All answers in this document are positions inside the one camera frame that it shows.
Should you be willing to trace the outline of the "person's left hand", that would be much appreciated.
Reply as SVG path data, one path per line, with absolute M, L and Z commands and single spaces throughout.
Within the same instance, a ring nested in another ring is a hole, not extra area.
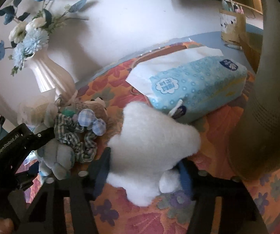
M 0 218 L 0 234 L 12 234 L 13 230 L 14 224 L 10 218 Z

